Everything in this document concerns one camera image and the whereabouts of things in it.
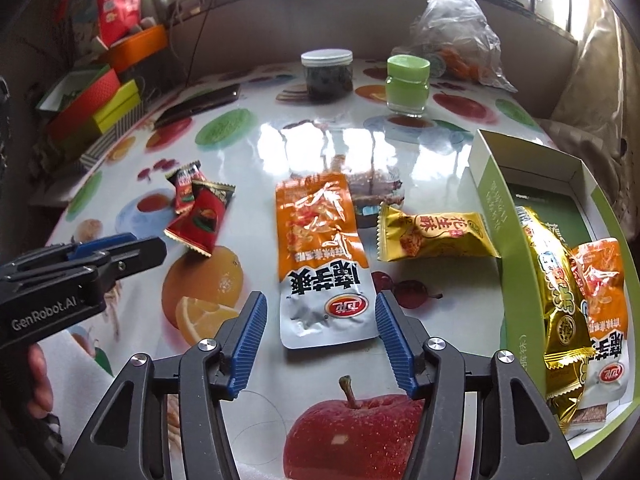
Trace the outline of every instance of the white jar lid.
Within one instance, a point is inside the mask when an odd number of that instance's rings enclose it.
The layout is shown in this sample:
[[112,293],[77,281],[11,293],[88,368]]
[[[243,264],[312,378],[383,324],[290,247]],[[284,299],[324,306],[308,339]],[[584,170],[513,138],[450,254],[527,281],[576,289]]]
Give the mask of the white jar lid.
[[353,61],[353,52],[343,48],[311,50],[300,56],[303,66],[339,66]]

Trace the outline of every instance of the red box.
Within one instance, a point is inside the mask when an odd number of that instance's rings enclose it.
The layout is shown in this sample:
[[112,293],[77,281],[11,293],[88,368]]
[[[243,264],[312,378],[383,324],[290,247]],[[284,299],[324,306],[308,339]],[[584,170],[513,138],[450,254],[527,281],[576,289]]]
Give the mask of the red box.
[[115,70],[111,68],[47,124],[47,135],[54,142],[73,135],[85,121],[111,100],[118,88],[120,81]]

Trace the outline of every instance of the green jar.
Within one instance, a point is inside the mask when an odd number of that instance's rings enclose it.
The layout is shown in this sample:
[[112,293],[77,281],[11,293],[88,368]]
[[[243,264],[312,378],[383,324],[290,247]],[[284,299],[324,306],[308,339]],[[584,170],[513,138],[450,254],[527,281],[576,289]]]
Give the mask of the green jar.
[[386,106],[397,114],[421,116],[429,97],[429,62],[399,54],[386,60],[386,73]]

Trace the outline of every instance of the human hand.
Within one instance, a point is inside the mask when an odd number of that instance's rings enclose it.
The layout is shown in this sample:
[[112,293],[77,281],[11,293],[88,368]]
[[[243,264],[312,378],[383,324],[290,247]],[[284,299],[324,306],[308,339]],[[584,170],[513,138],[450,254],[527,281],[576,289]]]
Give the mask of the human hand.
[[34,418],[44,418],[53,409],[53,390],[47,377],[47,362],[40,345],[29,347],[27,359],[33,375],[33,398],[27,404],[27,409]]

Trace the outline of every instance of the cable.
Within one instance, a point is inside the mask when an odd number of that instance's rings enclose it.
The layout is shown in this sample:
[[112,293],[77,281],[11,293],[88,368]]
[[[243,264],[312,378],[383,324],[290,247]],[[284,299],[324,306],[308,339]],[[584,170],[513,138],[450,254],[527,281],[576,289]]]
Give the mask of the cable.
[[209,7],[205,11],[204,19],[202,20],[202,25],[200,26],[200,31],[198,33],[198,37],[196,38],[196,43],[193,45],[193,53],[191,54],[191,62],[189,63],[189,71],[187,72],[187,81],[184,82],[184,87],[187,88],[189,86],[189,79],[191,79],[191,71],[193,70],[193,61],[196,59],[196,51],[198,49],[198,44],[200,43],[200,37],[202,36],[202,31],[204,30],[204,26],[207,23],[207,18],[209,17],[209,11],[213,7],[214,0],[209,0]]

